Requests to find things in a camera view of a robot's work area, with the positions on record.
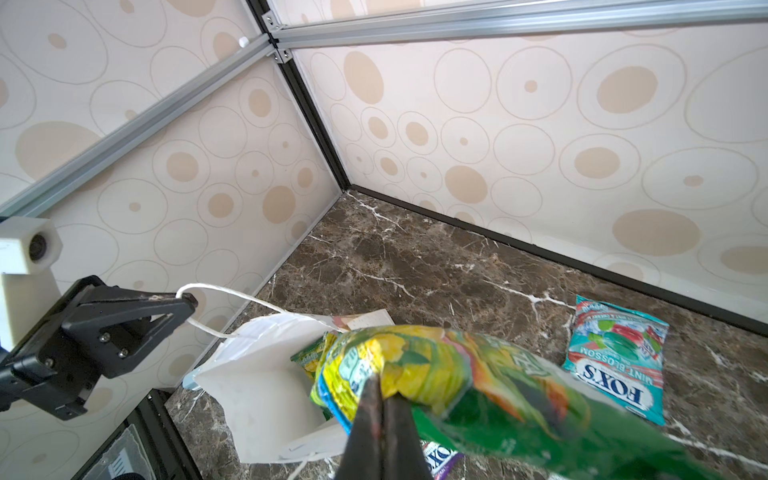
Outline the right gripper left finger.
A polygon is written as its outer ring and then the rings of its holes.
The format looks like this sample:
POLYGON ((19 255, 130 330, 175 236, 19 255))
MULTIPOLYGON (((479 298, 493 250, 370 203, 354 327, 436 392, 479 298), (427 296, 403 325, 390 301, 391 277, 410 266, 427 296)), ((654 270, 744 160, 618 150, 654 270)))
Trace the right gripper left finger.
POLYGON ((378 375, 365 383, 335 480, 383 478, 384 402, 378 375))

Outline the yellow green Fox's packet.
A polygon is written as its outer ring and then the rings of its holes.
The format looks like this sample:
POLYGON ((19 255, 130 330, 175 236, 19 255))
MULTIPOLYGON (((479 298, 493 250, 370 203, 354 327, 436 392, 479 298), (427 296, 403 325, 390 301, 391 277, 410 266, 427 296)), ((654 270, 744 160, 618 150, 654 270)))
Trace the yellow green Fox's packet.
POLYGON ((502 339, 418 325, 339 334, 312 400, 350 429, 364 385, 411 406, 420 435, 472 455, 511 458, 568 479, 712 479, 655 427, 560 367, 502 339))

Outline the white paper bag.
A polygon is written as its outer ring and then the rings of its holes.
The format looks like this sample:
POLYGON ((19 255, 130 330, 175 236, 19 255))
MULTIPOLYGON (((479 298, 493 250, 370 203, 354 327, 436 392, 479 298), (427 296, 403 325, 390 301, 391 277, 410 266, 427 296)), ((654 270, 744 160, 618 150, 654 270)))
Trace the white paper bag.
POLYGON ((269 314, 230 334, 187 321, 221 341, 190 380, 223 408, 238 458, 245 464, 311 462, 341 454, 347 433, 311 401, 313 381, 290 358, 327 332, 389 326, 392 318, 384 309, 323 316, 262 305, 269 314))

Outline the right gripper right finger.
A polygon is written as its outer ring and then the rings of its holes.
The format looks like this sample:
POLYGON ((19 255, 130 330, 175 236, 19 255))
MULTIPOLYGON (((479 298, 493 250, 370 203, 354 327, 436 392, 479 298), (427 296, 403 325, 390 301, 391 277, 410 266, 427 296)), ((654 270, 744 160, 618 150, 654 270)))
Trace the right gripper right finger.
POLYGON ((431 480, 410 403, 400 395, 383 403, 383 478, 431 480))

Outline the green candy packet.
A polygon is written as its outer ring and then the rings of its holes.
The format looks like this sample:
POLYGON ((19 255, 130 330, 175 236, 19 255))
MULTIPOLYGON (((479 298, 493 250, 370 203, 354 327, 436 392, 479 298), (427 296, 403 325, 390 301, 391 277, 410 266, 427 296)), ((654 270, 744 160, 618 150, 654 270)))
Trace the green candy packet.
POLYGON ((300 366, 310 379, 314 379, 318 368, 325 361, 325 355, 338 339, 335 332, 326 332, 311 344, 290 357, 290 361, 300 366))

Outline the pink Fox's berries packet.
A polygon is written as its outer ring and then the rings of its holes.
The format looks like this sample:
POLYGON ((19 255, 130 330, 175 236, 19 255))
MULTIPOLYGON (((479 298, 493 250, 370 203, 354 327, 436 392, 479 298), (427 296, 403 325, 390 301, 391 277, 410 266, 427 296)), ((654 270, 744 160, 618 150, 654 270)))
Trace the pink Fox's berries packet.
POLYGON ((422 441, 422 452, 434 480, 445 480, 464 455, 435 442, 422 441))

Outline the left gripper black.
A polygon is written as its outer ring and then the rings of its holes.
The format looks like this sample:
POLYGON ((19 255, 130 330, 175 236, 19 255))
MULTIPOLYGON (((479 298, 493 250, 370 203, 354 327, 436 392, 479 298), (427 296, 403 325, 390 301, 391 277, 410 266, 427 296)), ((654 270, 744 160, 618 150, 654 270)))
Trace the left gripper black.
POLYGON ((197 307, 190 293, 78 280, 1 362, 1 411, 23 400, 60 420, 85 415, 90 377, 133 371, 197 307))

